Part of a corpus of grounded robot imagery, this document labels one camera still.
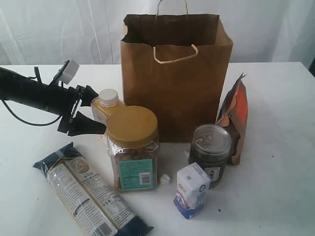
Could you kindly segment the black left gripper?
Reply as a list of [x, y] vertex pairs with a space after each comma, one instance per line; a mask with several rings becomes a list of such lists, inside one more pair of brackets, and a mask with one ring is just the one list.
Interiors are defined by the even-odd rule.
[[60, 109], [61, 120], [58, 131], [67, 133], [68, 136], [78, 136], [85, 134], [104, 134], [106, 125], [92, 120], [81, 112], [76, 113], [76, 109], [81, 101], [81, 107], [90, 107], [92, 101], [98, 97], [92, 87], [78, 85], [76, 88], [64, 88], [57, 86], [60, 98], [58, 108]]

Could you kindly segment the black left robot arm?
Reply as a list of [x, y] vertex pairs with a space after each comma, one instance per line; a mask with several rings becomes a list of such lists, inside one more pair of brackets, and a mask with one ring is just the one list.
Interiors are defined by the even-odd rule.
[[90, 86], [64, 88], [53, 80], [44, 84], [14, 71], [0, 69], [0, 99], [14, 101], [61, 117], [58, 131], [68, 136], [104, 134], [106, 126], [81, 112], [78, 105], [90, 106], [98, 94]]

